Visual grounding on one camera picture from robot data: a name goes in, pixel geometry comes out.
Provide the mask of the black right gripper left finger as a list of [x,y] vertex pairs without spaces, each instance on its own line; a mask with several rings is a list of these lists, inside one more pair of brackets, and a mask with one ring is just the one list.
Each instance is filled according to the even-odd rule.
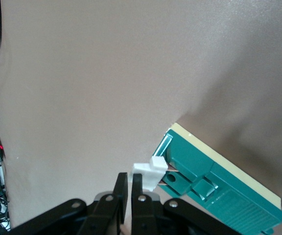
[[128,197],[127,173],[119,173],[113,191],[99,193],[87,205],[75,198],[11,229],[11,235],[118,235]]

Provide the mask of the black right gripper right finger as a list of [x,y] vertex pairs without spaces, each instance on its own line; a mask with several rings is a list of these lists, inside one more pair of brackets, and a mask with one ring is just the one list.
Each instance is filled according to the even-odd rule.
[[192,204],[142,190],[142,175],[134,174],[131,193],[133,235],[238,235],[239,232]]

